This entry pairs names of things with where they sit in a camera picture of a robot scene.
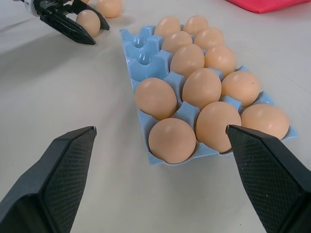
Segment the white table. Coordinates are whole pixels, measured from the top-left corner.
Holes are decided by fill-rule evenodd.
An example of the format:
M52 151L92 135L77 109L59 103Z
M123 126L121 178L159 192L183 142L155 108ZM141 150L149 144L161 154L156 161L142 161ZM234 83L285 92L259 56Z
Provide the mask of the white table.
M111 31L83 46L0 1L0 200L54 138L96 125L72 233L264 233L233 157L148 165L119 29L206 16L291 118L300 137L286 145L311 168L311 5L256 15L225 0L123 3Z

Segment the blue egg carton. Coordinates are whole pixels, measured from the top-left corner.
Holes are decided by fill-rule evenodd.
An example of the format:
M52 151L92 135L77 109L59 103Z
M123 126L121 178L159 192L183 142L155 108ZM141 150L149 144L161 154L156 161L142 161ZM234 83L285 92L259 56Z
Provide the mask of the blue egg carton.
M154 77L164 80L172 87L177 98L177 111L172 117L185 121L192 127L192 129L194 129L200 110L197 107L181 100L181 93L186 80L182 75L169 71L173 55L169 52L161 50L163 38L154 35L154 31L155 26L143 27L138 35L132 35L127 29L121 30L121 39L133 91L135 92L139 83L147 78ZM222 73L218 70L213 70L218 74L220 80L222 81ZM241 66L237 70L248 71L245 66ZM230 103L239 111L240 114L246 109L242 107L240 101L235 100L230 96L221 97L220 101ZM255 102L250 106L260 103L275 105L274 101L264 91L260 92ZM168 164L165 161L153 156L148 146L150 130L159 121L151 115L145 114L141 110L138 110L138 116L143 139L148 151L149 164L151 165L166 164L169 166L176 166L186 163L194 158L209 155L228 156L233 154L233 152L220 154L218 151L213 150L205 144L197 141L194 153L189 159L179 164ZM294 127L290 126L282 141L295 138L297 136L298 134Z

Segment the robot gripper holding egg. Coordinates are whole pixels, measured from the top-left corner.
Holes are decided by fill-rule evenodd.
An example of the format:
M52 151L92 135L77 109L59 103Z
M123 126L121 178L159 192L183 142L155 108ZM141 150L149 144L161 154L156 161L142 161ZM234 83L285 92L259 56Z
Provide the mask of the robot gripper holding egg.
M78 23L67 18L70 13L79 14L84 10L93 11L100 20L100 29L109 30L109 25L105 18L94 8L81 0L14 0L25 3L26 10L40 20L67 36L71 40L87 45L95 45L93 37Z

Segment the empty egg cup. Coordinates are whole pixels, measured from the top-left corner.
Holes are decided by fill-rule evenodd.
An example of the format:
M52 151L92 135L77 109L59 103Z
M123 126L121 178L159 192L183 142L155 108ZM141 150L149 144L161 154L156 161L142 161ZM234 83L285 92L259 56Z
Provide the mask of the empty egg cup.
M184 76L169 71L173 55L170 52L161 50L163 38L161 36L154 35L155 28L155 26L143 27L138 35L132 35L127 29L122 29L120 31L133 91L135 92L139 83L147 78L153 77L164 80L172 87L177 98L177 111L172 117L185 121L194 130L200 110L199 108L181 100L181 93L186 80ZM224 79L222 73L218 70L213 70L218 74L220 80L222 81ZM238 70L248 71L245 66L241 66L237 69L237 71ZM235 100L230 96L223 96L220 98L220 101L230 103L239 111L240 114L247 108L243 108L240 101ZM249 106L260 103L275 105L274 101L264 91L260 92L255 102ZM168 164L165 161L153 156L148 145L150 130L159 121L151 115L145 114L141 110L138 110L138 116L143 139L148 150L149 164L151 165L166 164L169 166L176 166L186 163L194 158L209 155L228 156L233 154L231 151L220 154L218 151L213 150L205 144L197 141L193 154L187 160L179 164ZM295 138L297 136L298 134L293 126L289 126L288 132L282 141Z

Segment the egg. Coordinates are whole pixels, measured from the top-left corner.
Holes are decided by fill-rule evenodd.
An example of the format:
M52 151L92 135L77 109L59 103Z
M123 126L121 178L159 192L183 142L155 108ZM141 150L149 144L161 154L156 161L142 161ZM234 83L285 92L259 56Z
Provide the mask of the egg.
M222 45L223 43L223 33L215 27L210 27L201 31L194 40L194 44L203 50L208 50L216 45Z
M135 101L141 111L157 120L171 117L177 106L171 86L158 78L143 80L135 90Z
M210 103L200 112L196 121L198 141L219 153L227 152L231 149L225 132L227 125L241 126L238 110L226 102Z
M91 10L81 11L77 15L76 22L92 37L96 36L101 28L101 22L97 14Z
M155 35L166 37L180 31L180 22L174 16L164 17L155 27Z
M174 54L170 71L183 75L187 79L197 69L204 67L204 54L199 46L187 45Z
M193 72L186 80L182 100L202 110L205 106L219 100L222 84L216 72L201 68Z
M235 71L222 82L222 96L228 95L246 107L252 104L260 92L259 79L248 71Z
M208 28L208 22L204 16L192 16L186 22L184 31L196 37L201 31Z
M226 77L235 71L237 58L230 48L224 45L216 45L207 50L205 54L205 67L217 69Z
M244 110L241 115L242 126L267 133L282 139L289 128L286 114L271 104L255 104Z
M192 155L196 138L193 129L186 122L168 118L152 127L148 143L155 157L169 164L178 164Z
M162 44L162 50L175 54L176 51L186 45L192 44L191 36L183 31L179 31L167 36Z
M122 13L121 0L98 0L96 9L105 18L115 18Z

